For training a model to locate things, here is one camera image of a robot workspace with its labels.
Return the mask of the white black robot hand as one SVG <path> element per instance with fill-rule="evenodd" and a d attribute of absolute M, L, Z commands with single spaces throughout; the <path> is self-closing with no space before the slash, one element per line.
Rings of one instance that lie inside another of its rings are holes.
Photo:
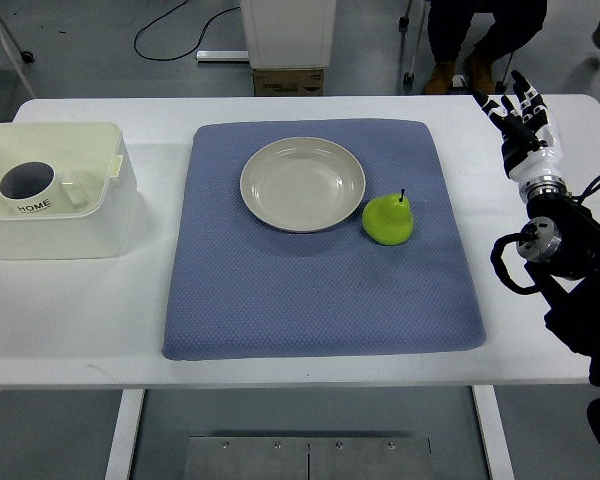
<path fill-rule="evenodd" d="M 475 90 L 473 98 L 500 131 L 503 166 L 520 188 L 536 177 L 561 177 L 562 145 L 557 121 L 542 95 L 517 70 L 512 72 L 516 107 L 507 96 L 501 102 Z"/>

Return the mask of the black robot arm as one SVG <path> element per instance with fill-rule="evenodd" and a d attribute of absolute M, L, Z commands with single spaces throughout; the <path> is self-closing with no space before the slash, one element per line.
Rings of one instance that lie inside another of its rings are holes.
<path fill-rule="evenodd" d="M 545 327 L 572 352 L 590 359 L 589 383 L 600 387 L 600 223 L 584 200 L 600 189 L 598 175 L 578 196 L 543 185 L 527 203 L 528 223 L 494 243 L 496 276 L 519 295 L 541 294 Z"/>

